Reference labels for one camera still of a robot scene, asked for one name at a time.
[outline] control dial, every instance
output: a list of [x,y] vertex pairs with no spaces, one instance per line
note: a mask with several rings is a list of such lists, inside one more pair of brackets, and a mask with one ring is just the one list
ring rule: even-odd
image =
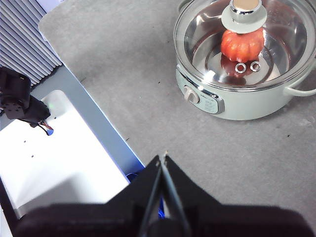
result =
[[184,86],[184,99],[188,102],[192,102],[193,104],[197,104],[199,102],[198,94],[187,85]]

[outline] corrugated material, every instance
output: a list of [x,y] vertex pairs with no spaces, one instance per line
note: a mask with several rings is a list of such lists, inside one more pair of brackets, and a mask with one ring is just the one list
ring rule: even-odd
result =
[[36,0],[0,0],[0,64],[27,75],[32,84],[62,65],[38,30],[45,14]]

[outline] wire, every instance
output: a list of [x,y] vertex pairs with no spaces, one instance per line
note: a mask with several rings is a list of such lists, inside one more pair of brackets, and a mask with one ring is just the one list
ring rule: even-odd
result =
[[43,129],[46,133],[47,136],[49,136],[48,132],[45,130],[45,128],[43,128],[42,126],[38,125],[38,127],[40,127],[41,129]]
[[20,121],[22,121],[22,122],[27,122],[28,124],[36,124],[36,127],[38,126],[38,127],[40,127],[41,129],[43,129],[47,136],[49,136],[48,132],[47,132],[46,129],[43,128],[41,125],[44,125],[44,126],[47,127],[49,130],[53,130],[53,129],[52,129],[50,126],[48,126],[47,124],[45,125],[45,124],[42,124],[42,123],[41,123],[41,125],[39,125],[38,123],[29,122],[29,121],[26,121],[26,120],[21,119],[21,118],[18,118],[18,120],[20,120]]

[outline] glass lid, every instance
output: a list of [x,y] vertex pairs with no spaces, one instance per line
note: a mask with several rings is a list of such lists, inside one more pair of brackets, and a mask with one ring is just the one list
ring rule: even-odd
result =
[[182,10],[174,43],[188,73],[207,85],[250,91],[285,83],[311,66],[315,1],[244,2],[193,0]]

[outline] pot handle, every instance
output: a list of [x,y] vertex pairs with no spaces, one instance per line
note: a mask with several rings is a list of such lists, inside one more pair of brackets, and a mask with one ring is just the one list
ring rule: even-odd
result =
[[294,87],[298,86],[302,81],[304,81],[306,79],[306,77],[311,73],[313,68],[316,68],[316,59],[314,60],[314,64],[311,66],[311,69],[308,70],[300,79],[295,81],[293,84],[285,87],[284,92],[287,94],[293,95],[293,96],[301,96],[301,97],[315,95],[316,89],[307,90],[307,91],[293,89]]
[[191,2],[192,0],[182,0],[182,2],[179,4],[179,13],[182,11],[183,7],[188,4],[189,2]]

